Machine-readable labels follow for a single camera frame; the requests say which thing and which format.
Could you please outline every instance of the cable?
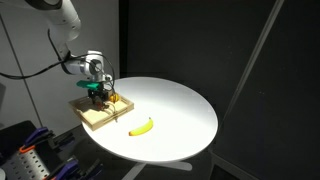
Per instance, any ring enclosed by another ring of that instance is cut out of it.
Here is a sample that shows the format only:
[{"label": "cable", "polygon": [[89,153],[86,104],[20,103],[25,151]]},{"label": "cable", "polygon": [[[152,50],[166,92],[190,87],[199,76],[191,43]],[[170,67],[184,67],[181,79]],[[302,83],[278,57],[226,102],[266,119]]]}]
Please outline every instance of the cable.
[{"label": "cable", "polygon": [[[106,74],[102,69],[100,69],[99,67],[97,67],[97,65],[96,65],[95,63],[88,62],[88,61],[85,61],[85,62],[88,63],[91,67],[98,69],[99,72],[102,72],[105,76],[107,76],[107,74]],[[115,94],[114,82],[112,83],[112,82],[110,81],[110,84],[106,84],[106,85],[110,86],[111,89],[106,89],[106,90],[107,90],[107,91],[111,91],[111,90],[112,90],[112,94]]]},{"label": "cable", "polygon": [[52,39],[51,39],[50,29],[48,29],[48,31],[47,31],[47,36],[48,36],[48,39],[49,39],[49,41],[50,41],[50,44],[51,44],[54,52],[56,53],[56,55],[57,55],[57,57],[58,57],[58,60],[59,60],[59,61],[62,61],[62,59],[61,59],[61,57],[60,57],[60,55],[59,55],[59,53],[58,53],[58,50],[57,50],[57,48],[54,46],[53,41],[52,41]]},{"label": "cable", "polygon": [[112,86],[114,87],[114,83],[115,83],[115,73],[114,73],[114,68],[111,64],[111,62],[109,61],[109,59],[107,59],[103,54],[98,54],[98,53],[90,53],[90,54],[83,54],[83,55],[80,55],[80,56],[76,56],[76,57],[70,57],[70,59],[74,60],[74,59],[77,59],[77,58],[83,58],[83,57],[86,57],[88,55],[98,55],[98,56],[101,56],[103,58],[104,61],[106,61],[109,65],[110,65],[110,68],[111,68],[111,71],[112,71]]},{"label": "cable", "polygon": [[6,78],[8,78],[8,79],[13,79],[13,80],[27,79],[27,78],[31,78],[31,77],[37,76],[37,75],[39,75],[39,74],[42,74],[42,73],[48,71],[49,69],[51,69],[51,68],[53,68],[53,67],[55,67],[55,66],[57,66],[57,65],[59,65],[59,64],[65,63],[66,61],[68,61],[68,60],[64,60],[64,61],[59,61],[59,62],[53,63],[53,64],[51,64],[50,66],[42,69],[41,71],[39,71],[39,72],[37,72],[37,73],[35,73],[35,74],[32,74],[32,75],[27,75],[27,76],[15,76],[15,75],[9,75],[9,74],[5,74],[5,73],[1,73],[1,72],[0,72],[0,75],[3,76],[3,77],[6,77]]}]

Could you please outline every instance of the black wall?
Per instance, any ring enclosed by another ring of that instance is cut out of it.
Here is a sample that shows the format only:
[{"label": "black wall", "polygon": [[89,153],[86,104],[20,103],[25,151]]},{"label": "black wall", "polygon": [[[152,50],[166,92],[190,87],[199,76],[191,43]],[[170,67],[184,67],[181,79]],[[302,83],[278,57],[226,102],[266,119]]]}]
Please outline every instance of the black wall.
[{"label": "black wall", "polygon": [[[129,0],[122,75],[173,80],[221,121],[275,1]],[[319,179],[320,2],[286,1],[213,151],[259,179]]]},{"label": "black wall", "polygon": [[131,0],[127,76],[187,85],[222,116],[273,3]]},{"label": "black wall", "polygon": [[286,1],[214,152],[260,179],[320,179],[320,2]]}]

